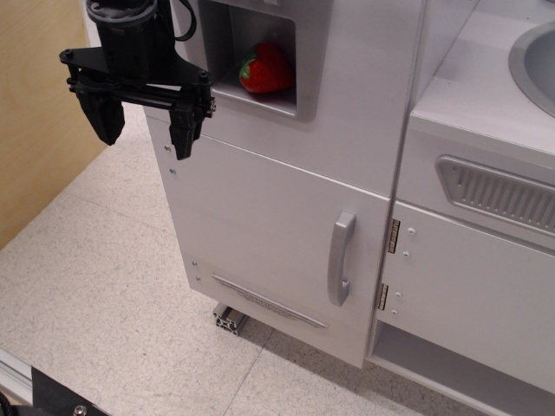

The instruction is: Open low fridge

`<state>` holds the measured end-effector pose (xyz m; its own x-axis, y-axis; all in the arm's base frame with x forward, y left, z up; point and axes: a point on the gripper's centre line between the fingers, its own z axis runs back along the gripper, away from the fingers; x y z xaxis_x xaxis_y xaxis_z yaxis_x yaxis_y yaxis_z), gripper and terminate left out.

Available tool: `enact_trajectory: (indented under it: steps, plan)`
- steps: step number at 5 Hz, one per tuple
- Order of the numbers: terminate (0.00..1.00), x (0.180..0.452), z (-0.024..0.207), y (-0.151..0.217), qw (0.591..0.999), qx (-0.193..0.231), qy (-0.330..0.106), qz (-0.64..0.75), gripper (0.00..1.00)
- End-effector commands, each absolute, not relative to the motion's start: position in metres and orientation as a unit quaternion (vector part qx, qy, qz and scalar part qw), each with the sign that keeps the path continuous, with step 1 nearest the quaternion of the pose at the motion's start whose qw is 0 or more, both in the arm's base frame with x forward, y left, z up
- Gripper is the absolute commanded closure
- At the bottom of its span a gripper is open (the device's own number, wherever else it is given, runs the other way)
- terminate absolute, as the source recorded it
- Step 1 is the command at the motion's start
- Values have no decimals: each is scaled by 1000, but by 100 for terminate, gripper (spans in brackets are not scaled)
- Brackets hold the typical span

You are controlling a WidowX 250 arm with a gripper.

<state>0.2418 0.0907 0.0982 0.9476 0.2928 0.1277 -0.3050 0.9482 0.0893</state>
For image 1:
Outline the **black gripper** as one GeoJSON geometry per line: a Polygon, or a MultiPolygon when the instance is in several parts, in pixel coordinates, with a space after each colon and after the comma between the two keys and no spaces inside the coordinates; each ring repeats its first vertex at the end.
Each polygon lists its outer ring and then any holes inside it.
{"type": "Polygon", "coordinates": [[[163,16],[95,23],[101,45],[65,49],[60,61],[69,68],[70,90],[99,139],[112,146],[125,126],[123,106],[115,98],[171,108],[176,158],[189,158],[203,119],[215,110],[211,75],[178,55],[173,26],[163,16]],[[183,95],[193,102],[180,101],[183,95]]]}

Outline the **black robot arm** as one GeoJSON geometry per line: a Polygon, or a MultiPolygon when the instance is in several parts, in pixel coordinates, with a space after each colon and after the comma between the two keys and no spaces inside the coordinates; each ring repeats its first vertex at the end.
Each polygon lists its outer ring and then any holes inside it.
{"type": "Polygon", "coordinates": [[[100,46],[65,49],[60,61],[69,69],[69,90],[99,139],[112,146],[119,138],[125,102],[165,109],[177,159],[190,157],[204,119],[215,111],[211,75],[175,50],[176,42],[194,35],[196,17],[178,36],[168,1],[88,1],[86,11],[100,46]]]}

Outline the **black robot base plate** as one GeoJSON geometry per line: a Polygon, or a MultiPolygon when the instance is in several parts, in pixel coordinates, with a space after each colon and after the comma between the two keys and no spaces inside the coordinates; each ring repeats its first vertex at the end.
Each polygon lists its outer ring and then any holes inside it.
{"type": "Polygon", "coordinates": [[[49,415],[108,416],[92,401],[75,393],[35,367],[31,368],[32,405],[49,415]]]}

